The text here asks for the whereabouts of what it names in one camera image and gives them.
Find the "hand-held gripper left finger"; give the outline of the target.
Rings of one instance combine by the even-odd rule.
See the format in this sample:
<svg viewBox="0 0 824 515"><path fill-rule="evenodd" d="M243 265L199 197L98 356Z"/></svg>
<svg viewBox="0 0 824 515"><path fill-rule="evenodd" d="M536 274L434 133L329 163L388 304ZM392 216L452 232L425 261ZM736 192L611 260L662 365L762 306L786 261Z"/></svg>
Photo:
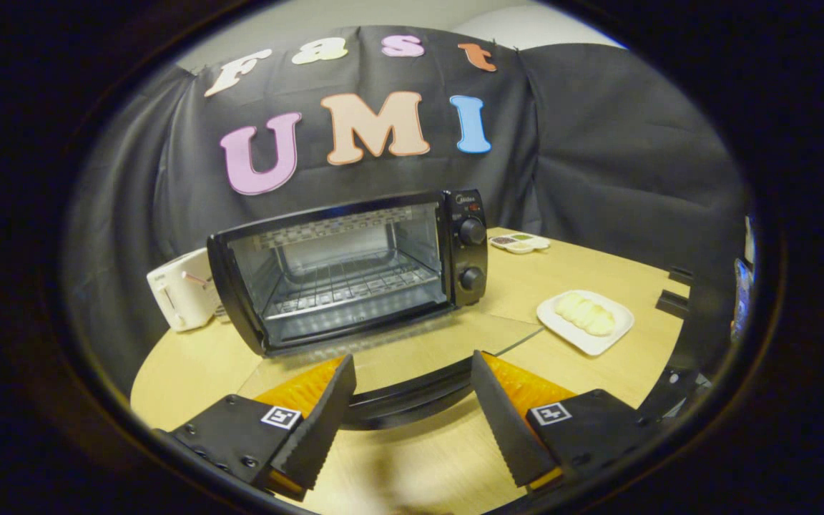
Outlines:
<svg viewBox="0 0 824 515"><path fill-rule="evenodd" d="M226 395L160 434L252 488L303 501L355 387L353 356L338 356L254 398Z"/></svg>

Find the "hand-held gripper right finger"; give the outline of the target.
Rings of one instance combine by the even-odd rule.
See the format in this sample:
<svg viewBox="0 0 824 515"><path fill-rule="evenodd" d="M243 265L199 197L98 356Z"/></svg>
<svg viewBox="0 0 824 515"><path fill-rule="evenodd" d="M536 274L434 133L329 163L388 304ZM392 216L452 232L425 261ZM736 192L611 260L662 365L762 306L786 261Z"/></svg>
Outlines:
<svg viewBox="0 0 824 515"><path fill-rule="evenodd" d="M654 418L604 389L575 394L481 350L471 384L514 483L529 493L598 475L657 433Z"/></svg>

